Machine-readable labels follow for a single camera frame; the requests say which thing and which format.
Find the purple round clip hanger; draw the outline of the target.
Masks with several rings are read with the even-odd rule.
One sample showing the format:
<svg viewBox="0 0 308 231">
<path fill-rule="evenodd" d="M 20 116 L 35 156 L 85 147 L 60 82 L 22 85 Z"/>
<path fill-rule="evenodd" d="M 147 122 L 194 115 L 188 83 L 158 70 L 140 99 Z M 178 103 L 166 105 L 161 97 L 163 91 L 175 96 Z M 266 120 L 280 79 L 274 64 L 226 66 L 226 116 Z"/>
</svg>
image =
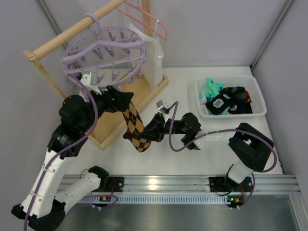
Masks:
<svg viewBox="0 0 308 231">
<path fill-rule="evenodd" d="M 61 64 L 69 82 L 76 84 L 79 73 L 93 72 L 99 90 L 111 85 L 122 88 L 141 78 L 141 65 L 145 62 L 143 40 L 125 27 L 101 27 L 98 18 L 86 13 L 96 24 L 88 32 L 76 36 L 66 48 Z"/>
</svg>

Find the mint green sock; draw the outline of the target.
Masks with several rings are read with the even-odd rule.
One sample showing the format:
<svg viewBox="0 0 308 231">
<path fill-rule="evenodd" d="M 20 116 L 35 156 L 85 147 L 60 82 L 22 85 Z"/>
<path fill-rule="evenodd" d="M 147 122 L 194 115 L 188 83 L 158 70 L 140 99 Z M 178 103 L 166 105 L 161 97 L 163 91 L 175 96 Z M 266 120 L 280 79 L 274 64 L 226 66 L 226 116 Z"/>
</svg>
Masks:
<svg viewBox="0 0 308 231">
<path fill-rule="evenodd" d="M 202 90 L 199 93 L 199 99 L 201 104 L 209 103 L 216 96 L 219 95 L 219 92 L 224 88 L 223 82 L 216 82 L 213 79 L 207 77 L 206 84 L 203 86 Z"/>
<path fill-rule="evenodd" d="M 229 106 L 221 108 L 210 107 L 208 110 L 212 115 L 226 115 L 229 108 Z"/>
</svg>

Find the black blue sock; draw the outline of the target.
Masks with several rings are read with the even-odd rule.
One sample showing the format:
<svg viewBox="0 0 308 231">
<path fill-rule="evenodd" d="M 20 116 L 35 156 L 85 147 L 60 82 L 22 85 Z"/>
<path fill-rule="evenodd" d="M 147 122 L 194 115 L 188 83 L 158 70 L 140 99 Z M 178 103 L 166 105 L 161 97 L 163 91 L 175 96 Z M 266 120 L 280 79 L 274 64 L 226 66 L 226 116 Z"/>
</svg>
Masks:
<svg viewBox="0 0 308 231">
<path fill-rule="evenodd" d="M 231 98 L 226 94 L 219 94 L 213 98 L 209 103 L 206 104 L 206 108 L 210 107 L 221 108 L 221 107 L 231 107 Z"/>
</svg>

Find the black tan argyle sock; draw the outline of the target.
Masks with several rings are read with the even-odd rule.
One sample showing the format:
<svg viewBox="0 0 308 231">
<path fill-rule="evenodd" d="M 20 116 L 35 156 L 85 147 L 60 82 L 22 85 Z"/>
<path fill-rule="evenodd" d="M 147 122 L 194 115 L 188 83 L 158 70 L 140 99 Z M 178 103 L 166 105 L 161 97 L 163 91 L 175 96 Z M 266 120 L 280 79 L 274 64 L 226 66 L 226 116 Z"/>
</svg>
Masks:
<svg viewBox="0 0 308 231">
<path fill-rule="evenodd" d="M 129 103 L 127 110 L 123 112 L 122 115 L 127 125 L 127 130 L 123 138 L 129 140 L 139 153 L 145 152 L 150 147 L 151 141 L 143 138 L 136 138 L 136 135 L 144 131 L 145 126 L 132 102 Z"/>
</svg>

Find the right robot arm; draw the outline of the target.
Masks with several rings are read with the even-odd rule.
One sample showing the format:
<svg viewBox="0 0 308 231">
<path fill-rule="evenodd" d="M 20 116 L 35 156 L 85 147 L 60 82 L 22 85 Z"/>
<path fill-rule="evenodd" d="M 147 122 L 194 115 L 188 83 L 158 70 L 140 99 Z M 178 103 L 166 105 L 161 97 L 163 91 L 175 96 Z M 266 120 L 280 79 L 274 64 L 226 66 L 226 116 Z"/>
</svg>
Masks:
<svg viewBox="0 0 308 231">
<path fill-rule="evenodd" d="M 235 129 L 208 132 L 201 129 L 197 117 L 186 113 L 181 120 L 165 120 L 157 113 L 138 135 L 150 141 L 160 142 L 165 135 L 182 134 L 181 142 L 189 150 L 226 149 L 235 153 L 238 161 L 231 165 L 223 177 L 210 177 L 210 190 L 220 196 L 232 192 L 251 193 L 254 172 L 263 172 L 273 153 L 274 143 L 247 123 Z"/>
</svg>

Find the black sock with grey patches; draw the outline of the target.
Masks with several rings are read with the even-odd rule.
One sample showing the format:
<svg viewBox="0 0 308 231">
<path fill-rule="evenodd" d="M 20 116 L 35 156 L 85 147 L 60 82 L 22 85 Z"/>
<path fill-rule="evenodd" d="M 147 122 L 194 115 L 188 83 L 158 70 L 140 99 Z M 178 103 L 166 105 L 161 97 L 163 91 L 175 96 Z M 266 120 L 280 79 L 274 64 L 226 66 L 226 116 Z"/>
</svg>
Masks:
<svg viewBox="0 0 308 231">
<path fill-rule="evenodd" d="M 228 113 L 232 115 L 238 115 L 238 114 L 252 114 L 252 107 L 250 103 L 240 103 L 237 105 L 234 105 L 228 109 Z"/>
</svg>

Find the black red yellow argyle sock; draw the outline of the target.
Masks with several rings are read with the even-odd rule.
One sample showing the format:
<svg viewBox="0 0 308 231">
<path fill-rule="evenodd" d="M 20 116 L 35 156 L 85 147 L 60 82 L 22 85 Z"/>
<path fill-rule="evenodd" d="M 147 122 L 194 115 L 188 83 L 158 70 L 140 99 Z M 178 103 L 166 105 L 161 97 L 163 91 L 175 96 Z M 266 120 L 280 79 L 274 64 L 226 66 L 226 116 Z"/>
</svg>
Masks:
<svg viewBox="0 0 308 231">
<path fill-rule="evenodd" d="M 248 92 L 248 91 L 246 91 L 245 93 L 246 93 L 245 103 L 251 103 L 251 102 L 252 102 L 252 100 L 251 100 L 251 98 L 250 98 L 249 92 Z"/>
</svg>

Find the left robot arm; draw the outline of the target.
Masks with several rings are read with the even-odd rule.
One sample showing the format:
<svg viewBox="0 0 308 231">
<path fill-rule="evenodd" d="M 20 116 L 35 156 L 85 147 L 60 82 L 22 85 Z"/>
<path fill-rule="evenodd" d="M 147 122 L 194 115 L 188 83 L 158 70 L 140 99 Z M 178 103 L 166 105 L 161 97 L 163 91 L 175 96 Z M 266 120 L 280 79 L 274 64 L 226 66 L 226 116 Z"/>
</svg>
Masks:
<svg viewBox="0 0 308 231">
<path fill-rule="evenodd" d="M 86 90 L 90 101 L 80 95 L 68 96 L 59 110 L 61 124 L 53 132 L 41 171 L 27 198 L 12 208 L 11 213 L 24 220 L 24 229 L 53 231 L 68 211 L 88 193 L 105 189 L 109 173 L 101 167 L 91 167 L 77 183 L 58 193 L 69 166 L 78 156 L 88 136 L 103 113 L 124 112 L 133 98 L 132 92 L 122 92 L 113 86 L 98 93 Z"/>
</svg>

